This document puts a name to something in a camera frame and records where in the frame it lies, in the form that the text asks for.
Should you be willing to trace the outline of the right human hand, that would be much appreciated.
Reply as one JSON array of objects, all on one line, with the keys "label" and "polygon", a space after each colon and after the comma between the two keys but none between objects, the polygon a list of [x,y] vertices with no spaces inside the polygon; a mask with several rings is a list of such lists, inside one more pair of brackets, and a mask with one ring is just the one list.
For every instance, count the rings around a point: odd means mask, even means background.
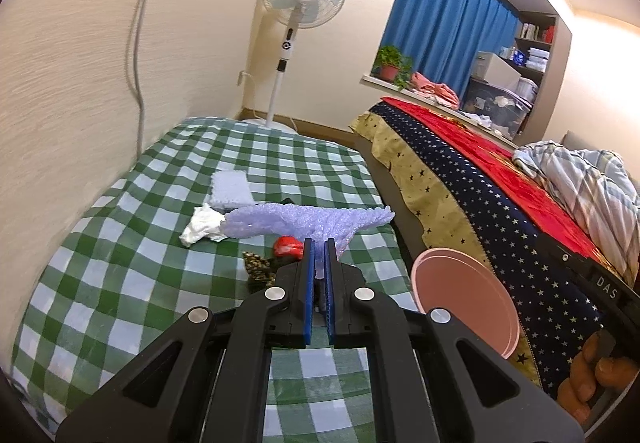
[{"label": "right human hand", "polygon": [[570,377],[558,389],[558,403],[578,423],[584,423],[591,413],[588,402],[597,386],[622,392],[634,381],[639,367],[626,357],[598,356],[600,333],[594,333],[570,364]]}]

